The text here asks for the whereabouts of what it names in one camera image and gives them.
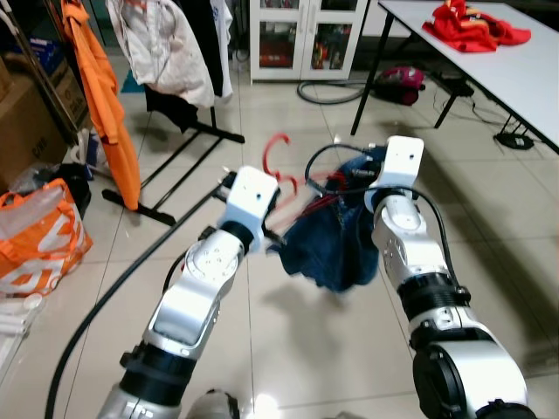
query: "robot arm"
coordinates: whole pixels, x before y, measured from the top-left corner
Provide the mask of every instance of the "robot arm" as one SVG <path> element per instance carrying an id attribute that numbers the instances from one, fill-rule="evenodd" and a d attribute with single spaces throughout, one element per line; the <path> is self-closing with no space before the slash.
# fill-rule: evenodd
<path id="1" fill-rule="evenodd" d="M 140 345 L 125 353 L 126 369 L 99 414 L 102 419 L 177 419 L 197 360 L 217 322 L 245 254 L 263 242 L 262 224 L 277 181 L 255 168 L 238 171 L 218 230 L 193 244 L 183 274 L 162 296 Z"/>
<path id="2" fill-rule="evenodd" d="M 391 137 L 381 174 L 371 186 L 412 186 L 420 139 Z M 371 191 L 372 240 L 408 318 L 416 351 L 413 378 L 430 419 L 535 418 L 521 371 L 469 306 L 470 293 L 449 272 L 438 243 L 406 191 Z"/>
<path id="3" fill-rule="evenodd" d="M 419 139 L 391 137 L 382 172 L 371 186 L 411 187 L 422 152 Z M 99 418 L 178 418 L 220 300 L 246 252 L 263 241 L 262 223 L 277 187 L 257 169 L 239 170 L 219 229 L 187 251 L 183 275 L 163 294 L 140 345 L 122 356 L 126 372 Z M 424 414 L 429 419 L 535 419 L 520 369 L 475 319 L 469 292 L 449 271 L 411 194 L 394 188 L 370 191 L 365 204 L 374 213 L 372 240 L 410 322 L 413 376 Z"/>

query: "cardboard box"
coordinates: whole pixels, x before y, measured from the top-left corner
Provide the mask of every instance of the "cardboard box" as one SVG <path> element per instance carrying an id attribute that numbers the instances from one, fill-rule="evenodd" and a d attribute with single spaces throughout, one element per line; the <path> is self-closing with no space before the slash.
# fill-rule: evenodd
<path id="1" fill-rule="evenodd" d="M 2 59 L 0 58 L 0 100 L 2 100 L 12 85 L 10 72 L 4 65 Z"/>
<path id="2" fill-rule="evenodd" d="M 2 55 L 4 62 L 13 72 L 28 72 L 29 74 L 33 74 L 31 63 L 24 55 L 17 54 L 15 52 L 4 52 Z M 51 79 L 51 82 L 54 85 L 57 85 L 60 82 L 62 76 L 66 74 L 67 68 L 68 62 L 64 58 L 60 61 L 60 64 L 54 69 L 54 71 L 48 73 L 49 79 Z"/>
<path id="3" fill-rule="evenodd" d="M 0 102 L 0 191 L 34 162 L 62 162 L 67 150 L 33 79 L 23 73 L 12 78 Z"/>
<path id="4" fill-rule="evenodd" d="M 43 66 L 43 69 L 46 71 L 48 76 L 52 75 L 64 59 L 64 51 L 59 41 L 29 38 L 29 46 L 35 53 L 35 56 L 37 57 L 39 63 Z M 19 48 L 19 45 L 14 44 L 12 46 L 12 50 L 23 57 L 23 53 L 21 48 Z"/>
<path id="5" fill-rule="evenodd" d="M 79 117 L 87 108 L 87 103 L 79 88 L 78 80 L 73 76 L 70 68 L 66 69 L 66 73 L 57 84 L 56 92 L 68 113 L 73 117 L 74 122 L 78 122 Z"/>

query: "glass cabinet door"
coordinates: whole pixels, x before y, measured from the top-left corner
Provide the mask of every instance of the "glass cabinet door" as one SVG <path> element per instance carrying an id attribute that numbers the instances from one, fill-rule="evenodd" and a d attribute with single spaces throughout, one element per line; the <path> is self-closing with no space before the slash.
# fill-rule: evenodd
<path id="1" fill-rule="evenodd" d="M 260 21 L 260 68 L 293 68 L 297 24 Z"/>
<path id="2" fill-rule="evenodd" d="M 355 11 L 357 3 L 357 0 L 322 0 L 321 10 Z"/>
<path id="3" fill-rule="evenodd" d="M 252 0 L 252 79 L 300 77 L 308 0 Z"/>
<path id="4" fill-rule="evenodd" d="M 346 79 L 367 0 L 311 0 L 301 77 Z"/>

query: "black metal stand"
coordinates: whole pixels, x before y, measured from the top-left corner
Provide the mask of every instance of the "black metal stand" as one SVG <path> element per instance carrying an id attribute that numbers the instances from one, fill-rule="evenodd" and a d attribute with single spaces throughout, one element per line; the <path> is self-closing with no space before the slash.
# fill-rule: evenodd
<path id="1" fill-rule="evenodd" d="M 534 140 L 526 135 L 528 131 L 527 127 L 524 127 L 524 131 L 522 134 L 517 134 L 518 128 L 522 127 L 522 123 L 520 121 L 516 122 L 516 127 L 512 132 L 506 132 L 508 128 L 508 123 L 510 122 L 513 115 L 508 115 L 507 122 L 503 125 L 503 128 L 499 131 L 498 134 L 493 136 L 493 139 L 505 147 L 512 148 L 515 150 L 529 150 L 534 146 Z"/>
<path id="2" fill-rule="evenodd" d="M 149 175 L 146 178 L 146 180 L 141 183 L 141 189 L 144 189 L 146 186 L 148 186 L 149 183 L 153 181 L 155 177 L 159 175 L 173 160 L 175 160 L 175 158 L 179 154 L 181 154 L 182 151 L 186 147 L 188 147 L 189 144 L 191 144 L 191 142 L 193 142 L 201 133 L 215 135 L 217 136 L 217 139 L 213 142 L 213 144 L 211 144 L 211 146 L 206 151 L 204 151 L 204 153 L 198 158 L 196 163 L 194 163 L 194 165 L 191 168 L 189 168 L 188 171 L 173 186 L 171 186 L 167 192 L 163 194 L 161 199 L 157 201 L 157 203 L 152 208 L 146 207 L 142 203 L 138 203 L 138 209 L 134 212 L 137 212 L 138 214 L 142 214 L 143 216 L 148 216 L 149 218 L 159 221 L 160 223 L 167 224 L 168 226 L 174 225 L 176 223 L 176 220 L 172 215 L 159 211 L 159 209 L 165 203 L 165 201 L 167 201 L 169 197 L 173 195 L 173 193 L 181 186 L 181 184 L 183 184 L 183 182 L 186 181 L 186 179 L 188 179 L 190 175 L 192 175 L 194 170 L 196 170 L 198 166 L 202 164 L 202 162 L 211 154 L 211 152 L 219 145 L 219 143 L 222 140 L 230 140 L 230 141 L 237 142 L 239 144 L 245 143 L 245 137 L 243 135 L 232 134 L 227 131 L 218 129 L 216 127 L 216 111 L 212 107 L 210 109 L 210 112 L 211 112 L 211 127 L 209 125 L 203 124 L 202 122 L 195 122 L 194 124 L 192 124 L 191 127 L 196 129 L 196 132 L 193 135 L 191 135 L 181 145 L 181 147 L 175 150 L 175 152 L 166 161 L 164 161 L 161 166 L 159 166 L 154 171 L 154 173 Z M 103 189 L 102 195 L 103 198 L 105 198 L 106 200 L 112 203 L 116 203 L 121 207 L 124 207 L 124 200 L 122 199 L 122 196 L 118 192 L 115 192 L 111 189 Z"/>
<path id="3" fill-rule="evenodd" d="M 373 87 L 373 81 L 375 81 L 376 70 L 378 70 L 378 65 L 381 62 L 381 57 L 383 55 L 384 46 L 386 46 L 386 40 L 388 39 L 388 34 L 390 32 L 390 27 L 394 22 L 394 16 L 390 13 L 386 14 L 386 20 L 384 21 L 383 35 L 378 43 L 378 51 L 376 52 L 375 60 L 373 61 L 373 66 L 370 69 L 369 76 L 367 77 L 367 83 L 365 84 L 365 90 L 363 91 L 363 96 L 359 102 L 359 107 L 357 108 L 357 114 L 353 121 L 353 126 L 351 127 L 351 135 L 355 135 L 357 127 L 359 127 L 359 120 L 365 108 L 365 103 L 367 103 L 367 98 L 369 97 L 370 89 Z"/>
<path id="4" fill-rule="evenodd" d="M 443 109 L 443 112 L 440 113 L 440 116 L 438 117 L 438 120 L 435 123 L 435 128 L 440 127 L 440 124 L 443 123 L 443 120 L 445 120 L 446 114 L 448 113 L 448 111 L 451 110 L 452 104 L 454 103 L 454 101 L 456 100 L 457 97 L 458 97 L 458 95 L 456 93 L 452 92 L 450 99 L 446 102 L 445 109 Z"/>

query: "blue denim cloth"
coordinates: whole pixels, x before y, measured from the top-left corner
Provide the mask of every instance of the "blue denim cloth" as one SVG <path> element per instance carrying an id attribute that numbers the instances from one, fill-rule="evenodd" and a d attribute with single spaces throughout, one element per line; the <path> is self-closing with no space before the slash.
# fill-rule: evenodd
<path id="1" fill-rule="evenodd" d="M 351 176 L 352 169 L 370 169 L 370 161 L 360 156 L 340 168 L 346 176 L 346 189 L 368 186 Z M 338 189 L 339 181 L 327 182 L 327 189 Z M 273 244 L 269 251 L 279 253 L 289 275 L 302 273 L 332 292 L 347 291 L 353 285 L 366 285 L 375 276 L 378 250 L 371 240 L 373 215 L 363 203 L 363 194 L 343 196 L 335 203 L 297 220 L 284 235 L 286 244 Z"/>

